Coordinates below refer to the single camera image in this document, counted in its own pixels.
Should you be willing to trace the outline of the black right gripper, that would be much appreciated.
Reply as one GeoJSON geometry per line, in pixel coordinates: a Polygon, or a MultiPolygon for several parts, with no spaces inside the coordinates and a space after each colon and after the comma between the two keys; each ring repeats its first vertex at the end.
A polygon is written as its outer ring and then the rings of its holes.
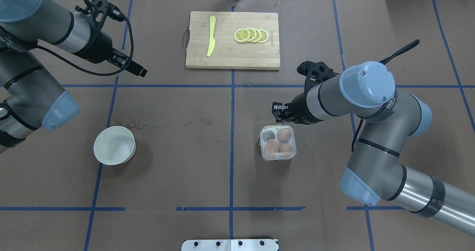
{"type": "Polygon", "coordinates": [[[322,121],[309,111],[305,93],[295,96],[290,103],[273,102],[272,113],[276,123],[311,125],[322,121]]]}

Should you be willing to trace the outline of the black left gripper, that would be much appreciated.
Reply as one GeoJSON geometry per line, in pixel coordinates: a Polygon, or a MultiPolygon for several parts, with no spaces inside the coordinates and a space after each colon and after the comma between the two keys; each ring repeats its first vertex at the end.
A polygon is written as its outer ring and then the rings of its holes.
{"type": "Polygon", "coordinates": [[[76,52],[76,56],[90,63],[99,64],[111,59],[111,63],[121,71],[127,71],[135,76],[145,77],[148,70],[127,56],[113,48],[111,37],[105,33],[98,33],[95,40],[90,40],[84,48],[76,52]]]}

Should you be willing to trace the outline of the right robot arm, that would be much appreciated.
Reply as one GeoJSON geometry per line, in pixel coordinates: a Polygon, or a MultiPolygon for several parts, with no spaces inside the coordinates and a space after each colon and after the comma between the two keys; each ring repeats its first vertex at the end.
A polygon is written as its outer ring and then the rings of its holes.
{"type": "Polygon", "coordinates": [[[274,102],[277,123],[311,125],[354,114],[365,121],[340,180],[340,189],[369,206],[391,201],[474,235],[474,195],[398,162],[410,137],[421,136],[432,112],[416,96],[397,89],[385,64],[364,62],[334,73],[323,62],[303,62],[304,92],[292,102],[274,102]]]}

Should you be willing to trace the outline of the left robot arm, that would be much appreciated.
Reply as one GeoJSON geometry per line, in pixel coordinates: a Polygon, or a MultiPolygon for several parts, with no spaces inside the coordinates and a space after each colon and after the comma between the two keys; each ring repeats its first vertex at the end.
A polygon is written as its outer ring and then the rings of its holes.
{"type": "Polygon", "coordinates": [[[83,0],[69,11],[53,0],[1,0],[1,152],[18,146],[39,128],[54,131],[75,117],[73,97],[31,53],[43,50],[71,67],[94,76],[127,71],[144,77],[147,70],[133,61],[129,18],[108,0],[83,0]],[[102,32],[107,18],[126,22],[129,55],[113,47],[102,32]]]}

